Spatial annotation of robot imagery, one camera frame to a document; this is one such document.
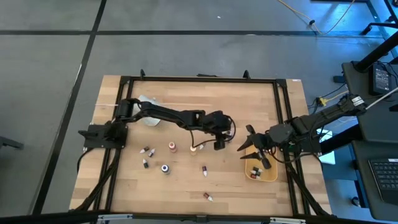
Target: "chair leg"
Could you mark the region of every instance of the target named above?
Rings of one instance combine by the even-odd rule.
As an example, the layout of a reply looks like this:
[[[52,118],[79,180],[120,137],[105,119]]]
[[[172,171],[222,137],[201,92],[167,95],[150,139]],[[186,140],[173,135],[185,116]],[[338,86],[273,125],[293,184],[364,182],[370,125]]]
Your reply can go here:
[[[393,21],[394,21],[393,16],[388,17],[388,19],[387,19],[386,21],[387,21],[387,22],[393,22]]]
[[[4,137],[0,137],[0,143],[1,146],[11,146],[16,149],[22,149],[24,147],[22,143]]]
[[[368,32],[372,30],[372,26],[368,25],[364,30],[362,30],[361,35],[366,35]]]

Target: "table frame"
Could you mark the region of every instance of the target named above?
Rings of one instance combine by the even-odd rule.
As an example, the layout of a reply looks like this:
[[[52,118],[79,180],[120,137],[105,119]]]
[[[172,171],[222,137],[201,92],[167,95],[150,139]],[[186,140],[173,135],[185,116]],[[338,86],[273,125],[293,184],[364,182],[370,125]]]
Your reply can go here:
[[[281,87],[283,95],[284,95],[284,104],[285,104],[285,108],[286,108],[287,119],[292,118],[292,110],[290,107],[290,100],[289,100],[289,94],[287,91],[286,79],[257,79],[257,78],[254,79],[254,78],[250,77],[249,72],[247,70],[244,72],[242,78],[220,78],[220,77],[208,76],[208,75],[202,75],[202,74],[198,75],[197,77],[147,77],[143,70],[141,70],[140,74],[141,75],[139,77],[121,76],[115,105],[117,105],[120,102],[120,100],[122,98],[123,88],[125,87],[125,85],[128,85],[127,86],[127,97],[131,97],[132,89],[134,87],[134,81],[268,83],[268,84],[272,84],[272,87],[274,90],[278,122],[280,124],[282,124],[284,122],[283,115],[282,115],[282,107],[280,104],[279,87]],[[107,210],[107,211],[110,211],[110,209],[111,209],[111,204],[112,204],[112,199],[113,199],[113,191],[114,191],[114,186],[116,183],[116,175],[117,175],[117,171],[118,171],[118,164],[119,164],[121,150],[122,149],[116,149],[116,153],[115,153],[114,161],[116,164],[116,170],[113,172],[113,174],[110,177],[109,189],[108,189],[108,193],[107,193],[106,200],[105,200],[105,210]],[[289,152],[284,151],[283,154],[284,154],[285,161],[288,161],[289,160]],[[104,153],[104,157],[103,157],[103,162],[101,165],[101,172],[99,175],[99,179],[101,179],[103,177],[106,169],[108,168],[110,155],[111,155],[111,149],[106,149],[105,153]],[[300,159],[296,161],[295,165],[296,165],[297,174],[298,174],[300,180],[305,184],[304,177],[303,177],[302,164],[301,164]],[[299,214],[299,210],[298,210],[297,199],[296,199],[296,195],[295,195],[294,180],[293,180],[290,172],[288,172],[288,170],[286,170],[286,175],[287,175],[287,184],[289,187],[289,195],[290,195],[290,203],[292,206],[292,212],[293,212],[293,215],[297,215],[297,214]],[[97,197],[94,200],[93,210],[99,209],[101,195],[102,195],[102,191],[97,195]],[[301,192],[301,197],[302,197],[304,214],[309,215],[310,214],[310,206],[302,192]],[[154,218],[181,219],[181,217],[182,216],[178,215],[178,214],[165,213],[162,215],[155,215]],[[229,216],[218,216],[218,217],[225,217],[225,220],[231,220],[231,219],[227,218]]]

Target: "yellow cable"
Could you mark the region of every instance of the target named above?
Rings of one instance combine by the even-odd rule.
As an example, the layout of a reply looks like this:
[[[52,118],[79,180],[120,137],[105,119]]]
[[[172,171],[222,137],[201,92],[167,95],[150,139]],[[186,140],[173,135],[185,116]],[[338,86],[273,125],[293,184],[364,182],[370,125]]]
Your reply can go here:
[[[347,91],[344,91],[344,92],[342,92],[342,93],[339,93],[339,94],[337,94],[336,96],[334,96],[334,97],[332,97],[332,98],[330,98],[330,99],[326,99],[326,102],[329,102],[329,101],[331,101],[331,100],[334,100],[334,99],[336,99],[338,96],[341,96],[341,95],[346,94],[346,93],[348,93],[348,90],[347,90]]]
[[[305,18],[307,18],[309,21],[311,21],[312,19],[311,18],[309,18],[307,15],[305,15],[304,13],[302,13],[302,12],[298,12],[297,10],[295,10],[294,8],[292,8],[292,7],[290,7],[288,4],[286,4],[285,2],[283,2],[282,0],[278,0],[280,3],[282,3],[284,6],[286,6],[286,7],[288,7],[291,11],[293,11],[294,13],[297,13],[297,14],[300,14],[300,15],[302,15],[302,16],[304,16]],[[331,27],[331,29],[328,31],[328,32],[326,32],[326,33],[322,33],[319,29],[318,29],[318,27],[317,27],[317,25],[315,25],[315,23],[313,23],[311,26],[314,26],[315,27],[315,29],[318,31],[318,33],[320,33],[321,35],[326,35],[326,34],[328,34],[330,31],[332,31],[336,26],[337,26],[337,24],[343,19],[343,17],[346,15],[346,13],[348,12],[348,10],[350,9],[350,7],[354,4],[354,2],[355,2],[355,0],[353,0],[352,2],[351,2],[351,4],[348,6],[348,8],[347,8],[347,10],[344,12],[344,14],[340,17],[340,19],[336,22],[336,24],[333,26],[333,27]]]

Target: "small bottle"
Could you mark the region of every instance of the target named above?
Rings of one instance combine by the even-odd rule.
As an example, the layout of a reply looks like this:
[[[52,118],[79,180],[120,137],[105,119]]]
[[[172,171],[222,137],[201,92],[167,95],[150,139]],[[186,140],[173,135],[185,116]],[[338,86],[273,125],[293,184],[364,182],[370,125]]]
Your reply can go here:
[[[213,201],[213,198],[208,194],[208,193],[204,193],[203,194],[203,196],[205,197],[205,198],[207,198],[207,200],[209,200],[209,201]]]
[[[257,172],[262,172],[262,169],[257,168],[257,167],[253,167],[253,170],[254,170],[254,171],[257,171]]]
[[[258,171],[255,171],[255,170],[252,170],[252,171],[250,171],[250,173],[251,173],[251,174],[254,174],[254,175],[258,175],[258,176],[260,176],[260,175],[261,175],[261,173],[260,173],[260,172],[258,172]]]
[[[169,149],[170,149],[170,152],[172,152],[172,153],[177,152],[177,146],[175,145],[174,142],[169,143]]]
[[[251,177],[252,179],[256,179],[256,180],[261,179],[261,177],[259,177],[259,176],[257,176],[257,175],[254,175],[254,174],[250,175],[250,177]]]
[[[203,167],[201,167],[201,170],[202,170],[202,172],[203,172],[203,175],[204,175],[205,177],[207,177],[207,167],[206,167],[206,166],[203,166]]]
[[[144,153],[144,152],[146,152],[146,151],[148,151],[148,150],[149,150],[149,147],[146,146],[145,148],[141,149],[141,151],[139,151],[139,153]]]
[[[195,156],[197,154],[197,149],[191,146],[191,156]]]
[[[145,168],[145,169],[148,169],[149,166],[148,166],[148,162],[146,161],[146,159],[143,159],[143,160],[142,160],[142,163],[143,163],[143,165],[144,165],[144,168]]]
[[[162,172],[168,175],[170,173],[170,167],[168,165],[162,165]]]
[[[149,157],[152,157],[152,156],[154,155],[154,153],[155,153],[155,149],[152,149],[152,150],[148,153],[148,156],[149,156]]]

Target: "black metal frame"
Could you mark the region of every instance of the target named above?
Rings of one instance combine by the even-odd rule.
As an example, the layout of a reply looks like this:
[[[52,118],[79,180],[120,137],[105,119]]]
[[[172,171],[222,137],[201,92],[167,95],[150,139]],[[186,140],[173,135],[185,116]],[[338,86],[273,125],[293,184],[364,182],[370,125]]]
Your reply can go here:
[[[391,0],[384,0],[384,4],[387,6],[388,11],[390,12],[391,16],[387,19],[386,22],[381,22],[380,19],[375,18],[376,22],[369,23],[368,26],[365,28],[365,30],[363,30],[364,35],[366,35],[372,29],[372,26],[390,27],[390,28],[398,29],[398,18],[391,6]]]
[[[264,84],[272,84],[273,90],[274,90],[274,98],[275,98],[275,106],[277,110],[277,116],[278,116],[278,122],[283,123],[283,115],[282,115],[282,107],[280,104],[280,96],[279,96],[279,87],[281,87],[282,92],[284,94],[284,103],[286,107],[286,113],[287,113],[287,119],[292,118],[292,111],[290,107],[290,101],[289,101],[289,94],[287,92],[287,85],[286,85],[286,80],[284,79],[253,79],[249,76],[249,73],[245,71],[243,78],[221,78],[221,77],[147,77],[144,73],[143,70],[141,70],[141,75],[139,77],[121,77],[119,89],[118,89],[118,95],[116,97],[116,102],[119,102],[122,99],[122,92],[125,84],[127,83],[128,80],[128,88],[127,88],[127,97],[131,97],[132,94],[132,88],[134,86],[134,81],[162,81],[162,82],[223,82],[223,83],[264,83]],[[102,170],[106,170],[108,166],[108,160],[109,160],[109,155],[107,156],[108,149],[105,152],[104,159],[103,159],[103,166],[101,168]],[[115,153],[116,161],[119,160],[120,157],[120,150],[116,151]],[[289,153],[287,151],[284,152],[284,159],[288,161],[289,158]],[[113,199],[113,190],[114,186],[116,183],[116,174],[117,174],[117,166],[116,166],[116,171],[115,173],[112,174],[110,181],[109,181],[109,189],[108,189],[108,194],[106,197],[106,205],[105,205],[105,210],[110,211],[111,209],[111,202]],[[296,163],[296,169],[297,173],[300,176],[300,178],[303,180],[303,171],[302,171],[302,166],[300,160],[297,161]],[[287,180],[288,180],[288,186],[289,186],[289,196],[290,196],[290,203],[292,206],[292,213],[293,215],[298,215],[299,210],[297,206],[297,199],[296,199],[296,194],[295,194],[295,189],[294,189],[294,181],[293,178],[290,176],[290,172],[286,170],[287,174]],[[97,210],[99,208],[99,201],[101,200],[101,194],[98,194],[96,200],[95,200],[95,207],[93,210]],[[308,202],[306,201],[304,195],[302,194],[302,200],[303,200],[303,207],[304,207],[304,214],[309,215],[310,214],[310,209]],[[195,220],[198,219],[198,217],[201,217],[202,219],[207,220],[207,216],[198,216],[198,215],[177,215],[177,214],[163,214],[163,216],[157,215],[154,218],[173,218],[173,219],[181,219],[181,220],[191,220],[194,218]],[[243,220],[252,220],[250,218],[245,218],[242,217]]]

